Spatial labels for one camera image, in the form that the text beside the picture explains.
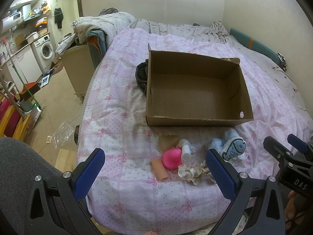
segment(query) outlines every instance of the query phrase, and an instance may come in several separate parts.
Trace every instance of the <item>green mop handle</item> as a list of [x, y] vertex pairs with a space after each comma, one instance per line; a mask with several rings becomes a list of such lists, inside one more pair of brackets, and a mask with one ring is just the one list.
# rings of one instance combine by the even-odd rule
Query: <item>green mop handle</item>
[[15, 70], [15, 72], [16, 72], [16, 74], [18, 75], [19, 79], [20, 79], [21, 82], [23, 83], [23, 86], [26, 88], [27, 92], [28, 92], [28, 93], [30, 94], [30, 96], [35, 100], [35, 104], [37, 104], [38, 108], [41, 110], [40, 104], [37, 102], [37, 100], [35, 99], [35, 96], [30, 92], [30, 90], [28, 89], [28, 87], [27, 87], [27, 86], [25, 85], [25, 83], [23, 82], [23, 80], [22, 80], [20, 74], [18, 73], [18, 71], [17, 71], [17, 69], [16, 69], [16, 67], [15, 67], [15, 64], [14, 64], [14, 62], [13, 62], [13, 59], [12, 59], [12, 57], [11, 57], [11, 55], [10, 55], [10, 52], [9, 52], [9, 50], [8, 50], [8, 48], [7, 48], [7, 41], [6, 41], [5, 38], [3, 38], [3, 43], [4, 43], [5, 48], [7, 49], [7, 53], [8, 53], [8, 55], [9, 55], [10, 61], [11, 61], [11, 63], [12, 63], [13, 69]]

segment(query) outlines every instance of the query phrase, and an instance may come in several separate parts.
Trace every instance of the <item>hanging clothes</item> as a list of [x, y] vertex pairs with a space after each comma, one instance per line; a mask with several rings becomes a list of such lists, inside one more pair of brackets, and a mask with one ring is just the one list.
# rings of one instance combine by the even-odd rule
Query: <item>hanging clothes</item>
[[58, 25], [58, 29], [62, 28], [62, 21], [64, 19], [61, 8], [54, 9], [54, 23]]

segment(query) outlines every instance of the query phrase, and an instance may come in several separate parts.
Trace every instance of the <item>blanket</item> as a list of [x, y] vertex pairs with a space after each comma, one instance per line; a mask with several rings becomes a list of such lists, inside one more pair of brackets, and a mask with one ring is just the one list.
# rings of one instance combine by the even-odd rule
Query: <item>blanket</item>
[[247, 157], [235, 164], [238, 172], [258, 179], [275, 176], [278, 162], [263, 149], [264, 138], [272, 136], [295, 153], [287, 143], [288, 134], [309, 141], [313, 121], [301, 116], [266, 73], [229, 44], [124, 28], [98, 67], [81, 123], [78, 162], [85, 161], [97, 147], [106, 154], [87, 196], [88, 209], [99, 224], [121, 234], [142, 235], [151, 230], [183, 234], [216, 222], [229, 200], [209, 177], [194, 186], [178, 177], [177, 171], [168, 171], [169, 178], [158, 181], [150, 164], [162, 155], [158, 137], [188, 139], [197, 149], [192, 161], [200, 163], [206, 153], [204, 144], [221, 137], [225, 128], [147, 126], [146, 100], [137, 87], [135, 69], [148, 58], [148, 43], [154, 50], [240, 58], [255, 120], [235, 128], [247, 143]]
[[135, 18], [127, 12], [117, 12], [99, 17], [80, 17], [75, 27], [79, 43], [86, 40], [86, 34], [92, 29], [100, 29], [107, 34], [106, 46], [109, 47], [115, 35], [128, 26]]

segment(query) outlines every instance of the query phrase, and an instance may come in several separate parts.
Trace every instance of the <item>door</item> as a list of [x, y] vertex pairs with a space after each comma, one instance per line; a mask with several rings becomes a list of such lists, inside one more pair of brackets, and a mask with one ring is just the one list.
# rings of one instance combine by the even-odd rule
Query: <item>door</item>
[[52, 44], [50, 42], [42, 44], [40, 54], [41, 57], [45, 60], [51, 59], [51, 57], [54, 55]]
[[83, 5], [81, 3], [81, 0], [77, 0], [77, 4], [78, 4], [78, 13], [80, 17], [83, 17]]
[[42, 71], [36, 61], [30, 46], [22, 50], [17, 55], [18, 64], [28, 83], [35, 82], [42, 75]]
[[[23, 75], [23, 72], [21, 71], [19, 65], [18, 65], [18, 60], [16, 58], [16, 56], [13, 57], [13, 63], [15, 65], [15, 68], [17, 69], [18, 71], [18, 74], [21, 76], [22, 80], [24, 81], [24, 83], [27, 83], [24, 75]], [[11, 61], [9, 60], [7, 62], [7, 68], [11, 74], [11, 77], [15, 83], [15, 86], [16, 88], [18, 89], [18, 91], [22, 91], [23, 90], [23, 83], [21, 82], [21, 80], [19, 79], [18, 75], [16, 74], [15, 70], [13, 69], [13, 66], [12, 66], [12, 63]]]

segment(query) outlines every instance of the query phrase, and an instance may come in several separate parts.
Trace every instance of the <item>peach silicone tube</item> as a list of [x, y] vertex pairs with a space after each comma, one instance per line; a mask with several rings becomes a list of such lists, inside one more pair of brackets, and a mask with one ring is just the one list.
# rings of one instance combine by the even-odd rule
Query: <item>peach silicone tube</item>
[[160, 158], [151, 160], [151, 164], [156, 172], [156, 177], [158, 178], [158, 180], [161, 181], [168, 178], [168, 174]]

